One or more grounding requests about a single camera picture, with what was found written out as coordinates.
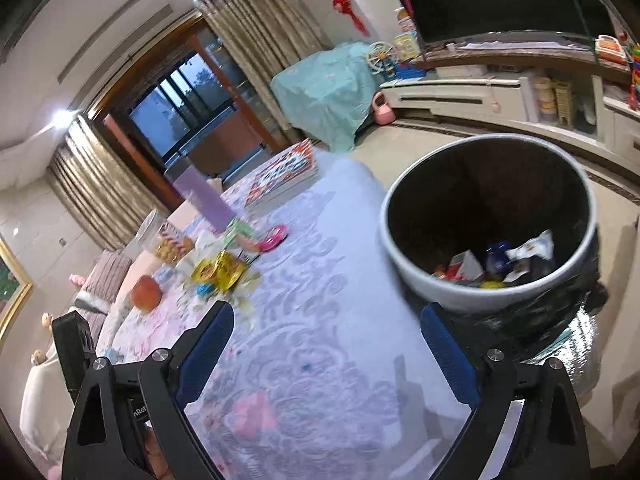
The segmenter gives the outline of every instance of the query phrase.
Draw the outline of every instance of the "painting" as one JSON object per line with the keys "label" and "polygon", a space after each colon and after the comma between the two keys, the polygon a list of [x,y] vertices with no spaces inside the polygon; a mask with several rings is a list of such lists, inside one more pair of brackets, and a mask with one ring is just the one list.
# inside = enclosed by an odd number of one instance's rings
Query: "painting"
{"label": "painting", "polygon": [[32,289],[33,282],[0,237],[0,348]]}

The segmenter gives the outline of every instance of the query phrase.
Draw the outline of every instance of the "air vent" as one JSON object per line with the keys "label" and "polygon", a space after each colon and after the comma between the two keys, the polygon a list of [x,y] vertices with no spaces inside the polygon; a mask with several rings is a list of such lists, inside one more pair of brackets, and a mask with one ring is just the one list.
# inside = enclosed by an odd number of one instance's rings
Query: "air vent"
{"label": "air vent", "polygon": [[118,10],[116,10],[111,16],[105,20],[105,22],[98,27],[98,29],[91,35],[89,38],[82,44],[82,46],[78,49],[78,51],[74,54],[71,60],[66,64],[66,66],[60,72],[58,76],[58,83],[62,85],[62,82],[65,80],[66,76],[71,72],[72,68],[76,66],[80,58],[84,56],[87,50],[89,50],[98,38],[104,34],[104,32],[113,25],[113,23],[122,16],[125,12],[127,12],[131,7],[133,7],[140,0],[127,0],[123,6],[121,6]]}
{"label": "air vent", "polygon": [[124,56],[129,49],[134,46],[146,33],[157,27],[163,20],[167,19],[174,13],[170,5],[165,5],[158,10],[145,23],[140,25],[133,33],[123,42],[121,42],[108,56],[98,65],[98,68],[89,76],[89,79],[82,85],[82,88],[76,94],[73,102],[69,105],[71,110],[76,110],[82,104],[82,101],[89,95],[89,92],[100,82],[100,79],[111,69],[116,62]]}

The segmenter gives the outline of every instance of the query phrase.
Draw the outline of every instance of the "window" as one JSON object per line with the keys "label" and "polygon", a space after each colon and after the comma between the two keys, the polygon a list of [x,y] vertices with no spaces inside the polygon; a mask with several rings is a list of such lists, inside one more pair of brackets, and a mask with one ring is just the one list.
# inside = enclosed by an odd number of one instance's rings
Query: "window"
{"label": "window", "polygon": [[229,109],[229,92],[199,54],[190,54],[152,86],[129,115],[167,162]]}

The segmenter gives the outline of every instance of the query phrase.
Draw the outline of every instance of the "stuffed toy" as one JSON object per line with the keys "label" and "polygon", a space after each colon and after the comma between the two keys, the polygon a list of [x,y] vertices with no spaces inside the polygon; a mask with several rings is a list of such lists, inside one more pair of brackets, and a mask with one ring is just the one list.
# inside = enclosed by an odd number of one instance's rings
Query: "stuffed toy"
{"label": "stuffed toy", "polygon": [[86,278],[84,276],[80,276],[80,274],[72,274],[69,276],[69,281],[73,283],[76,288],[82,288],[86,282]]}
{"label": "stuffed toy", "polygon": [[45,312],[44,314],[42,314],[42,326],[44,328],[48,328],[49,332],[53,333],[53,330],[51,329],[51,322],[53,321],[53,318],[51,317],[51,314],[49,314],[48,312]]}
{"label": "stuffed toy", "polygon": [[31,365],[38,366],[47,360],[47,355],[40,349],[31,354]]}

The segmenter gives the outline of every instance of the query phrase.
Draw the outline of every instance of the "curtain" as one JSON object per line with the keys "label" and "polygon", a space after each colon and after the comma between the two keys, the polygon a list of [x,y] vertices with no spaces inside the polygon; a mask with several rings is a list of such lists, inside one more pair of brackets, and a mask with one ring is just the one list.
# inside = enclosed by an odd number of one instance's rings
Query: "curtain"
{"label": "curtain", "polygon": [[124,247],[149,212],[167,211],[79,116],[57,147],[47,179],[60,201],[103,249]]}
{"label": "curtain", "polygon": [[271,79],[322,50],[319,27],[287,0],[200,0],[198,8],[278,126],[290,130],[271,93]]}

